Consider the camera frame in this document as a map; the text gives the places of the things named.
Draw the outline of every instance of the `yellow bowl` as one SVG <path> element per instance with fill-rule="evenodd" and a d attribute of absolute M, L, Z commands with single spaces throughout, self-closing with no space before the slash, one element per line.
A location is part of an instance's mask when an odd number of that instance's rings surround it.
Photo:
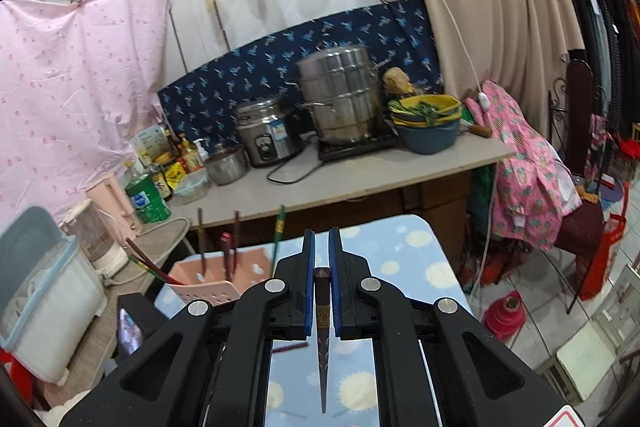
<path fill-rule="evenodd" d="M 453 120 L 459 120 L 460 118 L 462 118 L 462 111 L 459 109 L 457 110 L 454 114 L 448 114 L 446 116 L 441 116 L 440 118 L 438 118 L 433 125 L 428 125 L 425 121 L 408 121 L 408 120 L 403 120 L 402 116 L 399 113 L 393 113 L 391 115 L 391 120 L 393 121 L 394 124 L 396 125 L 401 125 L 404 127 L 434 127 L 437 125 L 443 125 L 447 122 L 453 121 Z"/>
<path fill-rule="evenodd" d="M 401 98 L 399 100 L 400 104 L 409 109 L 411 107 L 415 107 L 420 102 L 429 103 L 437 107 L 437 113 L 445 114 L 455 111 L 462 104 L 460 100 L 454 98 L 449 94 L 417 94 L 416 96 L 409 96 L 407 98 Z M 396 114 L 410 114 L 414 115 L 411 111 L 402 111 L 398 110 L 396 107 L 389 107 L 389 110 Z"/>

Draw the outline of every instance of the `navy blue curtain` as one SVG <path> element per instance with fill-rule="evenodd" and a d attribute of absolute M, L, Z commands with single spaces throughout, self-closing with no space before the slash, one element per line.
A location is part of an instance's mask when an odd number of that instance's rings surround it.
<path fill-rule="evenodd" d="M 236 105 L 273 93 L 302 100 L 295 82 L 297 61 L 317 49 L 360 44 L 374 62 L 390 61 L 412 83 L 442 92 L 438 54 L 423 0 L 399 0 L 329 15 L 267 35 L 191 71 L 160 91 L 174 131 L 189 140 L 205 138 L 209 148 L 237 141 Z"/>

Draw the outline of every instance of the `white stool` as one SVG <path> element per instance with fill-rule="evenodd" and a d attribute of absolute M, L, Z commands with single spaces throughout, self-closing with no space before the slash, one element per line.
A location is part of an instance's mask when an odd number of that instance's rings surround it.
<path fill-rule="evenodd" d="M 545 365 L 543 376 L 566 400 L 586 400 L 640 333 L 640 275 L 625 266 L 618 282 L 589 320 Z"/>

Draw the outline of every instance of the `maroon chair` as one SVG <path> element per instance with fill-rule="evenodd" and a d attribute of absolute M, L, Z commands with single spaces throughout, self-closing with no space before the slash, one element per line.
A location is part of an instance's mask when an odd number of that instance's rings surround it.
<path fill-rule="evenodd" d="M 571 61 L 566 70 L 566 83 L 563 84 L 563 82 L 561 79 L 556 80 L 555 97 L 549 92 L 549 132 L 553 138 L 553 131 L 556 131 L 567 168 L 574 175 L 584 176 L 587 151 L 591 146 L 591 115 L 599 112 L 597 108 L 600 105 L 599 97 L 594 93 L 591 69 L 581 60 Z M 556 123 L 561 121 L 564 122 L 564 129 L 558 129 L 556 126 Z M 577 210 L 562 219 L 555 247 L 589 260 L 585 277 L 579 284 L 576 273 L 577 288 L 567 314 L 571 312 L 582 291 L 586 274 L 591 269 L 593 259 L 600 249 L 603 233 L 604 215 L 599 200 L 598 203 L 583 201 Z"/>

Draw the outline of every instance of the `countertop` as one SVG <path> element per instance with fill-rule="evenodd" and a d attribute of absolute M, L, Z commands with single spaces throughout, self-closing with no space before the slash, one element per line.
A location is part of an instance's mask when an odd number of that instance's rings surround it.
<path fill-rule="evenodd" d="M 278 180 L 295 180 L 319 164 L 316 144 L 310 144 L 299 156 L 272 175 Z M 496 163 L 513 155 L 495 138 L 469 133 L 453 147 L 433 155 L 420 155 L 403 149 L 387 149 L 323 165 L 308 178 L 292 184 L 267 181 L 273 168 L 250 169 L 240 180 L 223 187 L 212 186 L 203 198 L 188 204 L 172 200 L 173 217 L 187 217 L 197 223 L 202 207 L 204 225 L 215 227 L 233 222 L 234 211 L 242 220 L 276 216 L 281 204 L 287 212 L 336 203 L 369 194 L 406 187 L 457 172 Z"/>

